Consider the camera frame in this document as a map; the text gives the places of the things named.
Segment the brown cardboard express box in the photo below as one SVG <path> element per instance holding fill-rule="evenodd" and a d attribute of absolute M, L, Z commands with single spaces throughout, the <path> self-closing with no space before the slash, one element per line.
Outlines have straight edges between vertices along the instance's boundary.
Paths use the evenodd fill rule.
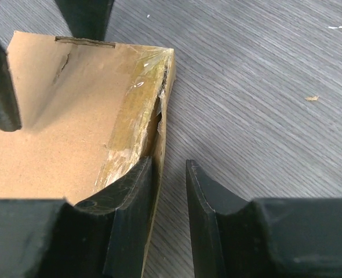
<path fill-rule="evenodd" d="M 172 48 L 16 31 L 8 59 L 23 127 L 0 130 L 0 199 L 76 205 L 152 159 L 157 208 Z"/>

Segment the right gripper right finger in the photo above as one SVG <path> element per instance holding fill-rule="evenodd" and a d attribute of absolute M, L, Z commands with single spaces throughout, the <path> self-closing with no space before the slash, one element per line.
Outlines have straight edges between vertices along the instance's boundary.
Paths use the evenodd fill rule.
<path fill-rule="evenodd" d="M 185 166 L 196 277 L 342 277 L 342 198 L 244 200 Z"/>

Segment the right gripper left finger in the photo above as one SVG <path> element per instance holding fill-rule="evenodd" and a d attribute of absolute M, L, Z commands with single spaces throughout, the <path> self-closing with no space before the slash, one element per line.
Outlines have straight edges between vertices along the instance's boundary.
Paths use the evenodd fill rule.
<path fill-rule="evenodd" d="M 140 277 L 153 207 L 153 166 L 71 205 L 0 199 L 0 277 Z"/>

